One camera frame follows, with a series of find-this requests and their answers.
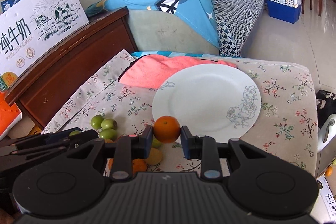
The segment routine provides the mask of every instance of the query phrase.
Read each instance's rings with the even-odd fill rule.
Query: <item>wooden dresser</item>
[[[127,25],[126,7],[92,18],[35,63],[7,91],[5,101],[16,103],[44,128],[73,93],[122,49],[137,51]]]

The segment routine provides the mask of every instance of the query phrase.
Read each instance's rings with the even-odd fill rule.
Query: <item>cardboard box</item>
[[[0,76],[7,87],[88,23],[79,0],[21,0],[0,15]]]

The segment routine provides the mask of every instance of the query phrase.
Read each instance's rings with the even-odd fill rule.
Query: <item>checkered fabric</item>
[[[265,0],[213,0],[221,56],[240,57]]]

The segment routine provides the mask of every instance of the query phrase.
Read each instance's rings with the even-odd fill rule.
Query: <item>tiled floor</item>
[[[264,11],[247,57],[304,65],[310,70],[315,91],[335,92],[336,3],[325,0],[319,17],[317,7],[309,9],[309,1],[295,24],[271,18]]]
[[[33,129],[34,122],[26,115],[22,115],[22,119],[9,130],[8,136],[11,139],[27,136]]]

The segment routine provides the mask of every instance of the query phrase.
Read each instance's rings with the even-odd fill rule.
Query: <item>mandarin orange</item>
[[[109,160],[108,167],[111,170],[113,165],[113,159]],[[147,164],[144,159],[135,159],[132,160],[132,171],[133,175],[135,175],[137,172],[146,172],[147,171]]]
[[[329,166],[326,171],[325,171],[325,176],[328,177],[332,174],[333,172],[333,168],[331,166]]]
[[[155,138],[162,143],[173,143],[181,134],[178,120],[172,116],[162,116],[153,125]]]

